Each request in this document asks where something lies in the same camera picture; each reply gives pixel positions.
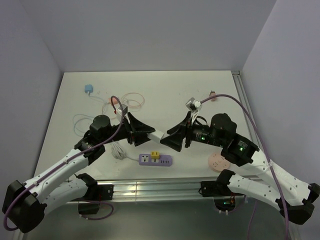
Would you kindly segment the white plug adapter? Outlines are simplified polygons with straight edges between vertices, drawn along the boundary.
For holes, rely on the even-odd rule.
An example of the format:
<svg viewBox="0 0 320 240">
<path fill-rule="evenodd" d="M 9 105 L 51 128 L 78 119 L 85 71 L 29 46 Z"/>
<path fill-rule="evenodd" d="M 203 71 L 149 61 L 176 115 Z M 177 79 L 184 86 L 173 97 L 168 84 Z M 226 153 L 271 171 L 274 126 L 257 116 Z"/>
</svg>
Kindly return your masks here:
<svg viewBox="0 0 320 240">
<path fill-rule="evenodd" d="M 161 143 L 161 140 L 163 139 L 163 137 L 164 137 L 164 133 L 163 132 L 161 132 L 161 131 L 159 131 L 159 130 L 156 130 L 156 131 L 154 131 L 154 132 L 151 132 L 151 133 L 148 133 L 147 134 L 147 137 L 151 140 L 151 141 L 153 141 L 153 142 L 155 142 L 155 143 L 157 143 L 157 144 L 160 144 Z"/>
</svg>

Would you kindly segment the purple power strip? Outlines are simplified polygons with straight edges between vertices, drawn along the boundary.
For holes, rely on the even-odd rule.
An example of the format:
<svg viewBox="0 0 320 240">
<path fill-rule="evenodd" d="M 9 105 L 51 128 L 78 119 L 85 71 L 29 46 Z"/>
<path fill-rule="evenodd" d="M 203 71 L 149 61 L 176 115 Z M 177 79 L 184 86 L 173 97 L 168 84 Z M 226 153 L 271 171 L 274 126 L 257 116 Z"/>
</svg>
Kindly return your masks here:
<svg viewBox="0 0 320 240">
<path fill-rule="evenodd" d="M 153 159 L 150 154 L 140 154 L 138 158 L 140 166 L 170 167 L 173 164 L 171 155 L 161 154 L 158 159 Z"/>
</svg>

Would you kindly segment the yellow plug adapter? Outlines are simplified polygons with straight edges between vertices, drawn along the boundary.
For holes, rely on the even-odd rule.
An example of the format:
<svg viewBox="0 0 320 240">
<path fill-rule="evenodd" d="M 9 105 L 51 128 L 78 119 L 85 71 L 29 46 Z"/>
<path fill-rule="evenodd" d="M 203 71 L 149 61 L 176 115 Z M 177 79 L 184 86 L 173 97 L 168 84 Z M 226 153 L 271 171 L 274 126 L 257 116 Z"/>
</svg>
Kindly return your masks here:
<svg viewBox="0 0 320 240">
<path fill-rule="evenodd" d="M 157 160 L 160 158 L 160 153 L 158 151 L 152 151 L 150 153 L 150 157 L 151 157 L 151 159 Z"/>
</svg>

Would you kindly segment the brown pink plug adapter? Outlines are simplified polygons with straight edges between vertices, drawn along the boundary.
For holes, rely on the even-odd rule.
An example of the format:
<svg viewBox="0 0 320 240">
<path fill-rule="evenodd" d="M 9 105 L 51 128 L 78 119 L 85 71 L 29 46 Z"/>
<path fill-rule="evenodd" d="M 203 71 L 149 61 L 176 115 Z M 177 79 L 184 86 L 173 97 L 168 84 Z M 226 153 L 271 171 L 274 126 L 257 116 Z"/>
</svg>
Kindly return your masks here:
<svg viewBox="0 0 320 240">
<path fill-rule="evenodd" d="M 210 101 L 211 102 L 214 102 L 216 100 L 216 92 L 215 91 L 211 91 L 210 94 L 209 94 L 209 97 L 210 97 Z"/>
</svg>

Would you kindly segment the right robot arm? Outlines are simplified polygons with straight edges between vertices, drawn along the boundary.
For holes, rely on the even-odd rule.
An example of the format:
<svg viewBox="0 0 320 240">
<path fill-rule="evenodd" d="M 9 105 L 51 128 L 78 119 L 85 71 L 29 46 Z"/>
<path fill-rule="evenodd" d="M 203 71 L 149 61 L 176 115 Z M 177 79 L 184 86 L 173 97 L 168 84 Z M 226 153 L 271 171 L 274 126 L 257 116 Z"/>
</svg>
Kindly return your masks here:
<svg viewBox="0 0 320 240">
<path fill-rule="evenodd" d="M 230 192 L 253 197 L 276 208 L 288 220 L 303 225 L 313 214 L 313 203 L 320 186 L 294 177 L 282 167 L 267 160 L 266 154 L 251 140 L 236 132 L 237 124 L 226 113 L 215 114 L 210 125 L 192 123 L 188 112 L 182 122 L 167 131 L 160 143 L 180 152 L 192 142 L 221 148 L 221 156 L 237 167 L 259 177 L 263 184 L 245 179 L 231 170 L 223 170 L 216 189 L 222 195 Z"/>
</svg>

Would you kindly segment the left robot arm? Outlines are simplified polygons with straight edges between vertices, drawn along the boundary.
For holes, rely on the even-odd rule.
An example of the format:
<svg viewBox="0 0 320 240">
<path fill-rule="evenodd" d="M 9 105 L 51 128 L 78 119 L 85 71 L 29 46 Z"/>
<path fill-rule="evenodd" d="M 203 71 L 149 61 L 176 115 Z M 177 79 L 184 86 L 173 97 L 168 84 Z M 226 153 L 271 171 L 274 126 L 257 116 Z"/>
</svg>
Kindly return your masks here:
<svg viewBox="0 0 320 240">
<path fill-rule="evenodd" d="M 99 187 L 93 177 L 81 173 L 70 182 L 67 179 L 97 160 L 106 151 L 105 144 L 126 139 L 129 144 L 139 146 L 148 142 L 148 135 L 153 132 L 153 127 L 131 113 L 121 117 L 118 125 L 112 125 L 106 115 L 96 116 L 83 138 L 64 158 L 35 177 L 23 183 L 15 180 L 8 186 L 2 206 L 4 228 L 27 233 L 48 213 L 69 201 L 98 200 Z"/>
</svg>

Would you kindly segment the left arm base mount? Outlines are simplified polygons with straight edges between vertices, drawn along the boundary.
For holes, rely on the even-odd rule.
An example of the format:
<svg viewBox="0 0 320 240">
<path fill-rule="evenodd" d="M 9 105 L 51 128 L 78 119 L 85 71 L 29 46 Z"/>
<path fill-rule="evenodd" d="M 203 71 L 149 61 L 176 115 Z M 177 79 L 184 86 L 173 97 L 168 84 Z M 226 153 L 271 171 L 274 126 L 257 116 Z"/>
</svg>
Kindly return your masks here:
<svg viewBox="0 0 320 240">
<path fill-rule="evenodd" d="M 113 194 L 113 184 L 97 184 L 96 186 L 89 187 L 85 196 L 76 198 L 71 202 L 77 203 L 78 213 L 81 217 L 88 220 L 102 219 L 97 214 L 103 207 L 110 209 L 110 213 L 106 217 L 109 217 L 114 211 L 114 207 L 109 203 L 113 199 Z"/>
</svg>

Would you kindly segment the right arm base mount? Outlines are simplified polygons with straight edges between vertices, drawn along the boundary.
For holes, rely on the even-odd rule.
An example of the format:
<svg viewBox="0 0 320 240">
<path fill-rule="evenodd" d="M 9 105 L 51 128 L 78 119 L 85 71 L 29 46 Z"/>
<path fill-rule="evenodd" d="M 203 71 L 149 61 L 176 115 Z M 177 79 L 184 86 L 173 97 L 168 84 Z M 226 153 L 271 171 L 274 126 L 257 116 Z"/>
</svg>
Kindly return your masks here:
<svg viewBox="0 0 320 240">
<path fill-rule="evenodd" d="M 216 180 L 201 181 L 198 193 L 203 198 L 213 198 L 216 211 L 226 215 L 234 212 L 246 202 L 246 196 L 234 193 Z"/>
</svg>

